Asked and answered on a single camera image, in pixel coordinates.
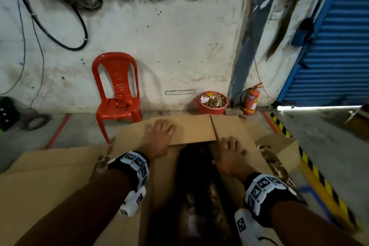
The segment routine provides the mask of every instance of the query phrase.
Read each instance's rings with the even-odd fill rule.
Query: blue roller shutter
[[[369,0],[326,0],[278,101],[296,106],[369,100]]]

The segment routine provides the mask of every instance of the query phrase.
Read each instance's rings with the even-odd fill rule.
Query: red plastic chair
[[[132,97],[129,87],[128,71],[130,63],[133,65],[135,72],[137,97]],[[98,71],[100,64],[108,71],[110,80],[113,83],[113,98],[106,98],[105,96]],[[132,123],[136,123],[142,119],[137,63],[129,54],[123,52],[107,52],[95,58],[92,63],[92,73],[101,96],[101,104],[96,112],[96,120],[106,142],[110,144],[103,120],[131,119]]]

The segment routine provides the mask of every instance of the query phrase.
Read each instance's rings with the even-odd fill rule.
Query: gray floor
[[[348,110],[288,110],[277,117],[339,197],[369,224],[369,144],[345,129]]]
[[[227,110],[228,115],[239,115],[241,111]],[[143,119],[158,117],[181,115],[182,111],[153,111],[142,113]],[[14,160],[16,160],[23,152],[28,150],[41,150],[48,143],[54,132],[62,123],[64,115],[53,115],[53,119],[45,126],[32,132],[24,132],[20,130],[20,125],[13,126],[9,131],[0,134],[0,143],[2,149],[0,151],[0,172],[6,170]],[[260,112],[256,112],[250,119],[258,120],[264,127],[271,130],[265,118]],[[130,123],[129,120],[105,121],[105,128],[110,139],[114,140],[119,128]],[[56,141],[53,143],[52,149],[71,148],[89,145],[103,145],[105,139],[101,134],[100,128],[96,122],[94,113],[76,113],[71,116]],[[291,173],[297,187],[309,186],[305,178],[295,169]],[[320,216],[328,219],[312,194],[303,194],[309,207]]]

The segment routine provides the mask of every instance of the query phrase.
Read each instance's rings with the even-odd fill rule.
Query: wall
[[[263,90],[260,90],[259,106],[267,106],[277,99],[284,83],[287,80],[293,65],[295,64],[301,48],[290,45],[296,29],[300,22],[306,17],[310,17],[318,0],[301,0],[298,2],[292,15],[288,31],[279,45],[279,48],[266,61],[266,53],[273,43],[278,31],[280,20],[274,20],[275,12],[282,12],[289,0],[274,0],[272,9],[269,13],[268,21],[265,25],[260,45],[256,52],[255,60],[260,80],[264,83],[264,88],[269,97]],[[246,80],[245,89],[250,88],[260,82],[256,72],[255,64],[252,64]]]
[[[79,46],[83,31],[70,8],[59,0],[31,3],[54,37]],[[4,92],[21,71],[23,42],[16,0],[1,4],[0,92]],[[104,52],[126,52],[136,59],[143,110],[184,109],[195,96],[165,95],[168,90],[226,94],[248,4],[249,0],[104,0],[101,10],[82,12],[90,41],[80,52],[64,50],[36,27],[45,73],[33,107],[40,112],[96,111],[100,97],[91,64]],[[39,88],[42,58],[24,6],[22,15],[26,64],[8,95],[28,106]]]

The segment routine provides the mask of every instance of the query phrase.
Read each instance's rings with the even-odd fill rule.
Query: hazard tape
[[[279,129],[283,132],[283,134],[286,137],[291,137],[292,135],[289,133],[289,131],[286,129],[286,127],[283,125],[283,123],[277,118],[277,116],[274,113],[270,113],[270,116],[272,117],[273,121],[276,123],[276,125],[279,127]],[[356,219],[355,215],[351,211],[350,208],[346,205],[346,203],[338,196],[337,192],[332,188],[330,183],[325,179],[323,174],[318,170],[318,168],[313,164],[313,162],[309,159],[307,154],[302,150],[302,148],[298,147],[299,153],[301,158],[304,160],[305,163],[309,166],[310,170],[313,172],[316,178],[320,181],[320,183],[325,187],[328,194],[333,198],[334,202],[337,203],[337,205],[340,207],[340,209],[343,211],[346,218],[353,224],[355,228],[362,228],[359,221]]]

